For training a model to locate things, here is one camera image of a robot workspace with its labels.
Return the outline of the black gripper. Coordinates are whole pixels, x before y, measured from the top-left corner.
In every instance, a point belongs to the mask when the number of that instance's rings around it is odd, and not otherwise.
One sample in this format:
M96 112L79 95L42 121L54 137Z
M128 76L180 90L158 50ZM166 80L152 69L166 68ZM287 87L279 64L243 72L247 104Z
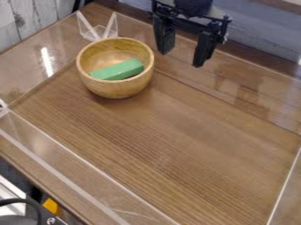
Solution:
M203 67L217 46L216 35L220 38L228 35L229 14L215 5L215 0L152 0L152 16L157 48L162 54L176 46L176 29L201 32L193 66Z

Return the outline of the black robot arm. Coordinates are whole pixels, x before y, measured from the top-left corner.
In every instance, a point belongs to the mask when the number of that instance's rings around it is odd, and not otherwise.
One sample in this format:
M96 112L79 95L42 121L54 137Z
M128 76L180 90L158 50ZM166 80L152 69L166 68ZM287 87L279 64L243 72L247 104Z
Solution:
M217 45L228 41L233 21L229 14L215 6L213 0L152 0L152 20L162 54L176 47L178 29L199 36L192 63L196 68L212 58Z

